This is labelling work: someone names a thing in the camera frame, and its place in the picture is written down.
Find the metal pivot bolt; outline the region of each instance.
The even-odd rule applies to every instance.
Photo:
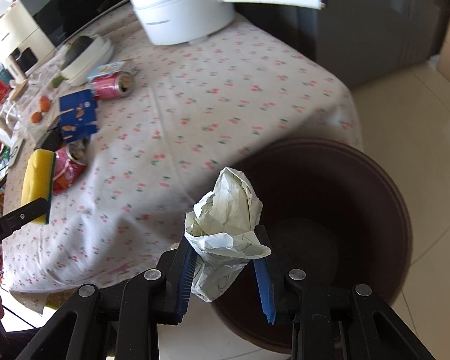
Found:
[[[355,291],[358,295],[361,296],[369,296],[372,294],[372,289],[366,284],[359,284],[355,287]]]
[[[143,274],[143,276],[147,280],[157,280],[162,277],[162,272],[160,272],[158,269],[149,269]]]
[[[301,269],[292,269],[288,272],[288,276],[290,276],[292,280],[303,280],[307,277],[307,274]]]
[[[93,295],[94,292],[95,292],[95,288],[94,288],[94,286],[91,286],[90,284],[86,284],[85,286],[81,286],[79,288],[79,290],[78,290],[78,294],[82,298],[89,297],[90,295]]]

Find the crumpled paper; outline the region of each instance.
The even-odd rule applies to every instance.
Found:
[[[185,218],[185,237],[198,253],[191,292],[212,302],[234,282],[250,260],[268,256],[253,232],[262,202],[243,172],[224,168],[214,190]]]

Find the blue snack package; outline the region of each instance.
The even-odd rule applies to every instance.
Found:
[[[88,137],[98,131],[97,102],[89,89],[60,97],[60,131],[66,143]]]

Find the cherry print tablecloth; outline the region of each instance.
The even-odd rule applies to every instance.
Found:
[[[241,17],[196,45],[152,45],[129,5],[87,29],[100,31],[115,42],[114,60],[135,59],[136,88],[99,103],[88,169],[53,197],[50,224],[26,225],[3,243],[5,282],[28,306],[154,267],[218,172],[267,144],[299,134],[361,148],[348,89]],[[32,146],[9,172],[15,191]],[[7,189],[6,211],[19,195]]]

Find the bucket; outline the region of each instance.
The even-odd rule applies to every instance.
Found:
[[[412,233],[397,187],[372,159],[325,139],[290,139],[236,164],[263,202],[272,249],[288,252],[308,278],[351,289],[369,284],[386,302],[398,295]],[[237,335],[291,352],[292,326],[267,323],[253,264],[212,303]]]

